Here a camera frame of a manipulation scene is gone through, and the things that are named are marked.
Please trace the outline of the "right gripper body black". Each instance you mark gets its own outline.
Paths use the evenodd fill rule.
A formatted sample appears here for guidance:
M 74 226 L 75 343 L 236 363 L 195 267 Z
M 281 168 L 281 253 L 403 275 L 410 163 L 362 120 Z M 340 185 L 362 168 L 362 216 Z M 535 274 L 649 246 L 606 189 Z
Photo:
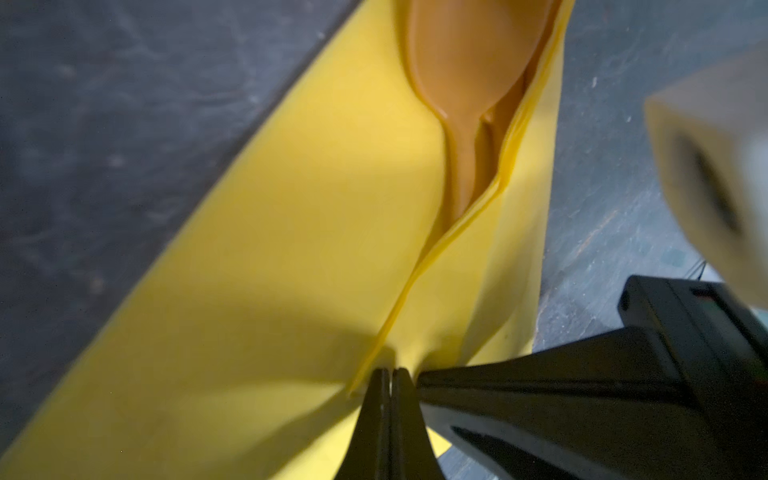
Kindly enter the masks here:
M 767 327 L 722 283 L 633 275 L 626 326 L 657 330 L 741 479 L 767 476 Z

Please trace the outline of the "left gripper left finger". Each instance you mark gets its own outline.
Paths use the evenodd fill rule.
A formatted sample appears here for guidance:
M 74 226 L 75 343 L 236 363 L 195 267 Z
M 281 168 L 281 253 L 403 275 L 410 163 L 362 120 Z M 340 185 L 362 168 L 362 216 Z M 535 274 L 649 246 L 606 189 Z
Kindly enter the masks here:
M 345 457 L 335 480 L 390 478 L 390 373 L 373 371 Z

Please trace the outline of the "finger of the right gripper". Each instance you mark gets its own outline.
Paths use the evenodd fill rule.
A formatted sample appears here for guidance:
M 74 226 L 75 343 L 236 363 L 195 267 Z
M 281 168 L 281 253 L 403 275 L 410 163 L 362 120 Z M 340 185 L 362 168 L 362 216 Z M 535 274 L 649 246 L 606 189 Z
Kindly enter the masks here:
M 661 335 L 629 327 L 417 380 L 426 424 L 501 479 L 734 479 Z

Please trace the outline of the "orange plastic spoon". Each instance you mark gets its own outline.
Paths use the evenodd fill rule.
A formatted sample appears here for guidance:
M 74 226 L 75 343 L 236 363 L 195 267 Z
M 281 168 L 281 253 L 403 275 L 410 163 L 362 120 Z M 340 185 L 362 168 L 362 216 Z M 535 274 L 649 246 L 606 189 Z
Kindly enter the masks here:
M 413 1 L 406 61 L 419 98 L 448 145 L 448 212 L 457 221 L 475 189 L 483 116 L 522 77 L 548 23 L 549 1 Z

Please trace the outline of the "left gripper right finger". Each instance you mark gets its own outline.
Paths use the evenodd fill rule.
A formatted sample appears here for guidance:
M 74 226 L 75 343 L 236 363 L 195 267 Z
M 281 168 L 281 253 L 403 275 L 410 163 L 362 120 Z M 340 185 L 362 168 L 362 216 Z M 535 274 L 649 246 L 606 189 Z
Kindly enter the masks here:
M 404 368 L 395 370 L 392 377 L 391 478 L 445 480 L 427 434 L 417 390 Z

